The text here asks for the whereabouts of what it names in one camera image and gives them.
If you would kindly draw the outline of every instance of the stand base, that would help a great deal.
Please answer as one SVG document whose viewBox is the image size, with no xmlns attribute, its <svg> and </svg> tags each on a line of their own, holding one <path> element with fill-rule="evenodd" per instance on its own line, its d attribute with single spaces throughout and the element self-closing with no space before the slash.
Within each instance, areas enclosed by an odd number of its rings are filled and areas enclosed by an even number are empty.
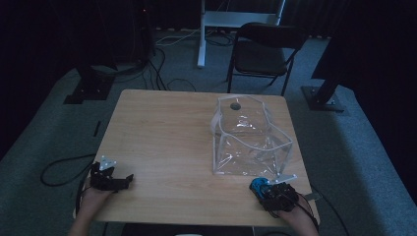
<svg viewBox="0 0 417 236">
<path fill-rule="evenodd" d="M 297 175 L 295 174 L 293 175 L 280 174 L 278 178 L 270 180 L 270 182 L 272 184 L 280 184 L 280 183 L 286 183 L 288 181 L 295 180 L 295 179 L 297 179 Z"/>
<path fill-rule="evenodd" d="M 64 104 L 82 104 L 84 100 L 105 100 L 110 93 L 111 87 L 113 86 L 114 76 L 103 76 L 99 77 L 99 84 L 94 90 L 86 90 L 85 83 L 81 79 L 74 89 L 73 94 L 67 95 Z"/>
<path fill-rule="evenodd" d="M 310 110 L 334 111 L 338 114 L 348 115 L 347 110 L 340 104 L 336 94 L 334 94 L 325 104 L 317 103 L 316 93 L 319 89 L 320 87 L 301 87 Z"/>
</svg>

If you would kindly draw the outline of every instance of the black cable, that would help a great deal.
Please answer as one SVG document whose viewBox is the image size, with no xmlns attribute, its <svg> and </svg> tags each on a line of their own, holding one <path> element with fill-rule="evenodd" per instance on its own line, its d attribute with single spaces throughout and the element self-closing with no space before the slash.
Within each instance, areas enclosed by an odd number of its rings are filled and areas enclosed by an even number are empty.
<svg viewBox="0 0 417 236">
<path fill-rule="evenodd" d="M 221 42 L 217 42 L 214 40 L 209 39 L 210 37 L 222 37 L 222 38 L 226 38 L 227 42 L 225 43 L 221 43 Z M 232 46 L 233 45 L 233 41 L 234 41 L 234 36 L 232 35 L 227 35 L 226 33 L 221 32 L 219 35 L 211 35 L 211 36 L 207 36 L 206 37 L 206 42 L 208 44 L 214 45 L 214 46 Z"/>
<path fill-rule="evenodd" d="M 341 226 L 344 229 L 344 232 L 346 233 L 347 236 L 349 236 L 349 231 L 347 230 L 346 225 L 343 222 L 343 219 L 341 218 L 341 216 L 339 215 L 339 213 L 337 212 L 336 208 L 331 204 L 331 202 L 328 200 L 328 198 L 326 198 L 325 195 L 323 195 L 316 187 L 314 187 L 311 183 L 310 186 L 328 203 L 328 206 L 333 210 L 334 214 L 337 216 L 338 220 L 340 221 Z"/>
<path fill-rule="evenodd" d="M 135 80 L 135 79 L 137 79 L 137 78 L 139 78 L 139 77 L 142 77 L 142 76 L 144 75 L 145 70 L 146 70 L 147 68 L 148 68 L 148 64 L 146 64 L 146 65 L 144 66 L 144 68 L 142 68 L 142 69 L 141 69 L 141 71 L 139 72 L 139 74 L 138 74 L 137 72 L 132 73 L 132 75 L 135 75 L 135 76 L 134 76 L 134 77 L 132 77 L 132 78 L 129 78 L 129 79 L 125 79 L 125 80 L 117 80 L 118 78 L 116 78 L 116 80 L 114 81 L 114 84 L 122 84 L 122 83 L 127 83 L 127 82 L 133 81 L 133 80 Z"/>
<path fill-rule="evenodd" d="M 163 83 L 162 76 L 160 75 L 160 70 L 162 69 L 162 66 L 165 63 L 166 56 L 165 56 L 165 52 L 162 49 L 156 48 L 156 50 L 158 50 L 159 52 L 162 53 L 162 61 L 160 62 L 159 67 L 156 69 L 156 67 L 153 65 L 153 63 L 151 61 L 149 61 L 149 63 L 153 67 L 153 69 L 156 71 L 156 85 L 157 85 L 158 89 L 160 90 L 159 83 L 161 83 L 163 89 L 166 90 L 166 86 Z"/>
<path fill-rule="evenodd" d="M 144 80 L 144 83 L 145 83 L 145 89 L 148 89 L 147 78 L 145 78 L 145 69 L 144 69 L 144 72 L 142 73 L 142 79 Z"/>
<path fill-rule="evenodd" d="M 105 236 L 106 231 L 107 231 L 107 226 L 108 226 L 108 222 L 105 222 L 104 228 L 103 228 L 103 233 L 101 234 L 102 236 Z"/>
<path fill-rule="evenodd" d="M 185 79 L 174 79 L 174 80 L 170 81 L 168 84 L 166 84 L 166 86 L 168 87 L 168 90 L 172 90 L 171 89 L 171 84 L 174 83 L 174 82 L 177 82 L 177 81 L 186 82 L 191 86 L 191 88 L 193 88 L 193 91 L 197 91 L 196 87 L 191 82 L 189 82 L 188 80 L 185 80 Z"/>
<path fill-rule="evenodd" d="M 286 198 L 288 201 L 290 201 L 291 203 L 293 203 L 293 204 L 295 204 L 296 206 L 298 206 L 299 208 L 301 208 L 301 210 L 303 210 L 310 218 L 311 218 L 311 220 L 313 221 L 313 224 L 315 225 L 315 227 L 316 227 L 316 229 L 317 229 L 317 232 L 319 232 L 319 223 L 317 222 L 317 220 L 315 219 L 315 217 L 314 217 L 314 215 L 313 215 L 313 211 L 311 211 L 311 212 L 308 212 L 303 206 L 301 206 L 299 203 L 297 203 L 297 202 L 294 202 L 291 198 L 289 198 L 288 196 L 286 196 L 285 194 L 282 194 L 282 196 L 284 197 L 284 198 Z"/>
<path fill-rule="evenodd" d="M 81 195 L 84 193 L 85 190 L 89 189 L 90 187 L 83 190 L 84 185 L 86 183 L 86 178 L 89 175 L 89 169 L 86 170 L 84 173 L 83 178 L 80 180 L 79 188 L 77 190 L 77 196 L 76 196 L 76 215 L 78 214 L 81 206 Z"/>
<path fill-rule="evenodd" d="M 44 175 L 46 173 L 46 171 L 52 167 L 55 164 L 61 163 L 61 162 L 65 162 L 65 161 L 72 161 L 72 160 L 77 160 L 77 159 L 83 159 L 86 157 L 90 157 L 90 156 L 95 156 L 94 154 L 87 154 L 87 155 L 82 155 L 82 156 L 76 156 L 76 157 L 69 157 L 69 158 L 63 158 L 63 159 L 59 159 L 59 160 L 55 160 L 52 161 L 51 163 L 49 163 L 48 165 L 46 165 L 46 167 L 42 170 L 42 173 L 40 174 L 40 182 L 45 185 L 45 186 L 49 186 L 49 187 L 59 187 L 59 186 L 63 186 L 66 184 L 69 184 L 71 182 L 73 182 L 75 179 L 77 179 L 80 175 L 82 175 L 83 173 L 86 172 L 87 169 L 89 169 L 89 167 L 91 167 L 91 163 L 89 162 L 88 165 L 86 165 L 86 167 L 83 168 L 82 171 L 80 171 L 78 174 L 76 174 L 74 177 L 72 177 L 71 179 L 64 181 L 62 183 L 48 183 L 47 181 L 45 181 Z"/>
<path fill-rule="evenodd" d="M 137 62 L 137 64 L 131 68 L 122 70 L 122 71 L 116 71 L 116 72 L 103 72 L 94 69 L 99 75 L 103 76 L 129 76 L 129 75 L 136 75 L 138 73 L 142 73 L 144 71 L 144 68 L 147 66 L 147 63 L 144 62 Z"/>
<path fill-rule="evenodd" d="M 303 198 L 303 199 L 304 199 L 307 203 L 309 202 L 309 201 L 306 199 L 306 197 L 304 197 L 304 195 L 299 194 L 299 193 L 297 193 L 297 195 L 298 195 L 298 196 L 300 196 L 301 198 Z M 312 216 L 314 216 L 314 213 L 313 213 L 313 209 L 312 209 L 312 207 L 310 206 L 310 204 L 308 204 L 308 206 L 309 206 L 310 213 L 312 214 Z"/>
<path fill-rule="evenodd" d="M 152 71 L 150 70 L 150 67 L 147 67 L 148 72 L 149 72 L 149 82 L 150 82 L 150 87 L 152 90 L 155 90 L 155 87 L 153 86 L 153 81 L 152 81 Z M 148 89 L 148 84 L 147 84 L 147 78 L 145 77 L 145 74 L 143 74 L 143 78 L 144 78 L 144 82 L 145 82 L 145 87 Z"/>
</svg>

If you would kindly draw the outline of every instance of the wooden table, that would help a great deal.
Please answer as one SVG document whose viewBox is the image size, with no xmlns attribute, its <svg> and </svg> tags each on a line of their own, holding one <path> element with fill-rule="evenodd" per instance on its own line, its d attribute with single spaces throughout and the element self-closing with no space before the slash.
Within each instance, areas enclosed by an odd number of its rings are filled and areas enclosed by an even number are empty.
<svg viewBox="0 0 417 236">
<path fill-rule="evenodd" d="M 100 221 L 201 225 L 282 226 L 249 190 L 254 176 L 212 173 L 210 120 L 222 93 L 124 90 L 98 150 L 117 160 L 115 178 L 134 174 L 128 190 L 114 194 Z M 311 188 L 286 101 L 260 95 L 277 126 L 293 140 L 284 173 L 299 193 Z M 318 218 L 315 203 L 311 206 Z"/>
</svg>

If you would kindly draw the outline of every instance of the transparent container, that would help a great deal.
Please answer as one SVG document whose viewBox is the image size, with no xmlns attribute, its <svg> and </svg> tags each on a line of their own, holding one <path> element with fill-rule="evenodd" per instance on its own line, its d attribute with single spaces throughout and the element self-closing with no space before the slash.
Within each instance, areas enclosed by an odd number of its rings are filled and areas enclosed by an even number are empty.
<svg viewBox="0 0 417 236">
<path fill-rule="evenodd" d="M 213 173 L 284 182 L 292 140 L 273 124 L 267 105 L 249 95 L 220 97 L 211 120 Z"/>
</svg>

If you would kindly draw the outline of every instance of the white desk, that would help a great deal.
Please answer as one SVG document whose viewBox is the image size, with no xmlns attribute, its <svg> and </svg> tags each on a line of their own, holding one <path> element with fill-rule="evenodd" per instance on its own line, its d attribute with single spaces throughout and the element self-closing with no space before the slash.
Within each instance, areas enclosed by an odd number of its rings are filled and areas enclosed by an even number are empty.
<svg viewBox="0 0 417 236">
<path fill-rule="evenodd" d="M 240 28 L 249 22 L 279 25 L 285 0 L 280 0 L 275 14 L 206 11 L 206 0 L 202 0 L 201 38 L 198 67 L 206 62 L 206 27 Z"/>
</svg>

